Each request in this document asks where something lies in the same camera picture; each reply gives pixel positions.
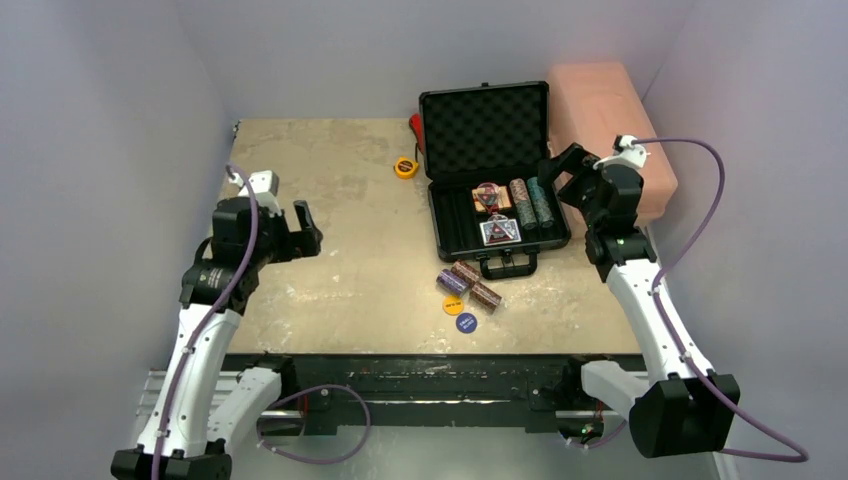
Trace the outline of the brown poker chip roll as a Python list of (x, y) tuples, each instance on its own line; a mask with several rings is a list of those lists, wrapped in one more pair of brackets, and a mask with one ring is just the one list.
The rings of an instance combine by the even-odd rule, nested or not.
[(474, 283), (469, 292), (470, 298), (489, 313), (494, 313), (501, 305), (502, 297), (482, 282)]

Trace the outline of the purple poker chip roll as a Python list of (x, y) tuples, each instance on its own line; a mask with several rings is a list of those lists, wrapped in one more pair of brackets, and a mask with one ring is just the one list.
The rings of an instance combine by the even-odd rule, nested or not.
[(436, 284), (447, 294), (461, 298), (470, 288), (469, 284), (449, 269), (441, 270)]

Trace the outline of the red black chip roll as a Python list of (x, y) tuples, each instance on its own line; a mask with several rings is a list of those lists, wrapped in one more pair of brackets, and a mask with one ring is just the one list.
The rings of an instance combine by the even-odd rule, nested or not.
[(480, 282), (482, 278), (480, 271), (463, 260), (456, 260), (451, 266), (451, 272), (469, 286)]

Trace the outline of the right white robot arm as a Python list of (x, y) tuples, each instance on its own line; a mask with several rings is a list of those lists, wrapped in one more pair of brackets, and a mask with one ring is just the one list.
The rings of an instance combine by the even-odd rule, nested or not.
[(569, 174), (557, 197), (582, 215), (586, 256), (625, 312), (648, 376), (612, 360), (586, 360), (564, 376), (561, 392), (573, 406), (597, 399), (618, 413), (646, 458), (718, 452), (740, 388), (732, 375), (715, 371), (668, 300), (657, 256), (635, 224), (648, 152), (631, 137), (617, 142), (606, 158), (573, 143), (541, 161), (537, 179), (548, 186)]

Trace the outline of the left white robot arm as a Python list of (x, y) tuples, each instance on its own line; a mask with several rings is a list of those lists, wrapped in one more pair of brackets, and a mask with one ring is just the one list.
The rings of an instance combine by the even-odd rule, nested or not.
[(246, 385), (222, 402), (217, 420), (209, 420), (224, 359), (261, 269), (321, 252), (323, 234), (308, 203), (293, 206), (297, 231), (271, 200), (252, 204), (236, 196), (217, 203), (212, 233), (181, 280), (178, 334), (162, 389), (135, 447), (115, 452), (114, 478), (227, 479), (232, 449), (257, 420), (261, 401), (284, 409), (297, 399), (290, 361), (259, 362), (246, 370)]

